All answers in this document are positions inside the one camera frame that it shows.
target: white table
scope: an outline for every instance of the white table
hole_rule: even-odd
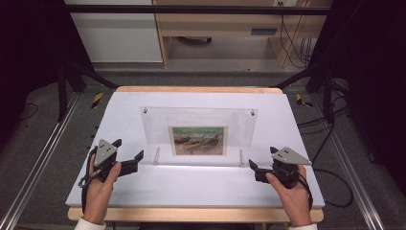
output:
[[[121,87],[112,96],[94,145],[100,139],[123,139],[118,160],[128,160],[140,150],[145,159],[139,171],[115,183],[106,220],[288,222],[277,193],[255,181],[245,167],[153,165],[144,135],[140,107],[255,108],[257,124],[248,157],[260,167],[271,163],[269,147],[289,146],[307,158],[289,102],[279,89],[224,87]],[[78,175],[83,176],[85,164]],[[315,222],[323,219],[325,205],[313,170],[307,180],[313,194],[310,212]],[[81,217],[80,188],[73,186],[67,204],[70,219]]]

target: white tabletop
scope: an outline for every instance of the white tabletop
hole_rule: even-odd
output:
[[[152,165],[155,155],[148,149],[140,107],[202,107],[257,109],[258,118],[247,155],[262,168],[272,163],[269,147],[290,147],[307,157],[289,102],[284,94],[253,93],[177,93],[116,92],[106,108],[93,145],[100,139],[122,139],[117,160],[132,159],[140,150],[145,159],[139,171],[120,177],[114,185],[110,206],[119,207],[282,207],[269,184],[255,181],[254,172],[245,167]],[[80,206],[79,179],[66,201]],[[325,205],[311,167],[307,181],[313,194],[313,207]]]

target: aluminum rail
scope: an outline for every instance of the aluminum rail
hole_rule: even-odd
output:
[[[20,192],[9,208],[8,212],[3,216],[0,221],[0,230],[12,230],[15,224],[18,222],[27,202],[29,201],[36,184],[39,181],[42,173],[44,172],[49,159],[54,153],[56,145],[63,134],[66,126],[68,125],[73,112],[75,111],[76,105],[79,101],[80,93],[74,93],[71,101],[69,102],[68,111],[63,118],[63,120],[56,124],[53,133],[45,144],[44,149],[39,154],[38,159],[35,162],[33,169],[28,175],[24,185],[22,186]]]
[[[171,5],[40,5],[42,10],[88,13],[200,13],[200,14],[277,14],[343,15],[345,10],[297,7],[171,6]]]

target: framed picture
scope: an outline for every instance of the framed picture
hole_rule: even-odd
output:
[[[170,126],[173,155],[226,155],[226,126]]]

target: human hand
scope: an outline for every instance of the human hand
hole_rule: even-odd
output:
[[[93,155],[90,160],[89,173],[94,171],[93,162],[95,161],[95,156]],[[117,180],[117,177],[119,177],[121,168],[122,163],[117,162],[110,170],[104,182],[98,176],[90,181],[87,188],[87,204],[83,215],[84,220],[103,225],[103,220],[107,214],[107,204],[110,200],[111,192],[113,192],[113,184]]]
[[[305,179],[305,167],[298,165],[299,173]],[[298,183],[292,189],[286,189],[280,180],[272,173],[267,173],[266,178],[277,191],[281,198],[283,209],[294,227],[307,226],[311,224],[307,189]]]

